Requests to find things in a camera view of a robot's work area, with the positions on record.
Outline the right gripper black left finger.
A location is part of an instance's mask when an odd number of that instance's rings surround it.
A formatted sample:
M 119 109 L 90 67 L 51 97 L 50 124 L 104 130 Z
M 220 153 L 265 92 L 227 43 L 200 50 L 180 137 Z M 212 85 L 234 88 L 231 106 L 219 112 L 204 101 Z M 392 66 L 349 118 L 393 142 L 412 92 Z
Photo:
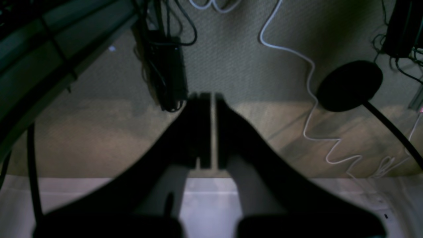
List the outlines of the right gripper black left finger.
M 211 167 L 211 94 L 193 94 L 179 116 L 125 172 L 45 215 L 35 238 L 181 238 L 191 169 Z

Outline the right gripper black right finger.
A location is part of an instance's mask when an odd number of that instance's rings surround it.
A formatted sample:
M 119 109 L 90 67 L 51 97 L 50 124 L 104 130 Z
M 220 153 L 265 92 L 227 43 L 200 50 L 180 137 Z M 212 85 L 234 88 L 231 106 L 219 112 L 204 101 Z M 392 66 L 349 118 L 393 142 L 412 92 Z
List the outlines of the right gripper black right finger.
M 216 94 L 218 165 L 237 185 L 243 217 L 237 238 L 385 238 L 371 212 L 329 193 L 280 158 Z

